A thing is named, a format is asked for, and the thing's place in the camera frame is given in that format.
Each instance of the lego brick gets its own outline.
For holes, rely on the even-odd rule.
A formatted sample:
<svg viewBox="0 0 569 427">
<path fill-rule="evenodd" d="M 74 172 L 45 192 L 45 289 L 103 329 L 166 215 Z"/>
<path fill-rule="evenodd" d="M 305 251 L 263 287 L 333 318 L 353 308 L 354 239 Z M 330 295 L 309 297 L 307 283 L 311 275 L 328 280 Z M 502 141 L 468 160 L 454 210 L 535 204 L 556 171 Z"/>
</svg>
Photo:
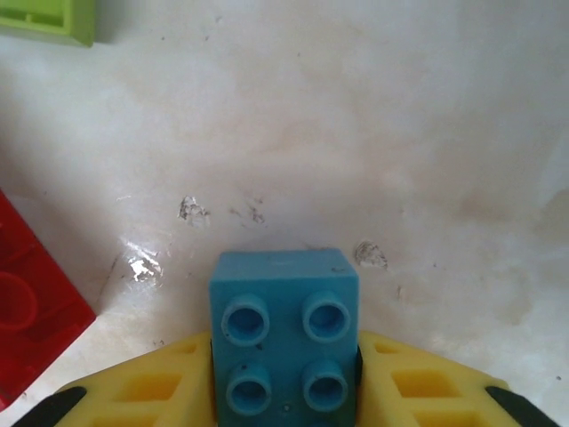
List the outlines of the lego brick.
<svg viewBox="0 0 569 427">
<path fill-rule="evenodd" d="M 339 250 L 223 254 L 209 289 L 220 427 L 353 427 L 359 284 Z"/>
<path fill-rule="evenodd" d="M 94 0 L 0 0 L 0 32 L 92 46 Z"/>
<path fill-rule="evenodd" d="M 0 410 L 95 320 L 0 191 Z"/>
</svg>

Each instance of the white surface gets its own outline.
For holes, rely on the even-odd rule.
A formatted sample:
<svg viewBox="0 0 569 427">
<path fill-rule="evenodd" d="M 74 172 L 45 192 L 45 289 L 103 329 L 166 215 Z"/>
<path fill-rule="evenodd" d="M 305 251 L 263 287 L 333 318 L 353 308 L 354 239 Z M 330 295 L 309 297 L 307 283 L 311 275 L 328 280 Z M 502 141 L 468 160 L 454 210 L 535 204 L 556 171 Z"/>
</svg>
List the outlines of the white surface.
<svg viewBox="0 0 569 427">
<path fill-rule="evenodd" d="M 0 185 L 100 311 L 0 425 L 208 328 L 220 252 L 365 239 L 388 267 L 359 268 L 362 328 L 569 425 L 566 0 L 99 14 L 91 50 L 0 37 Z"/>
</svg>

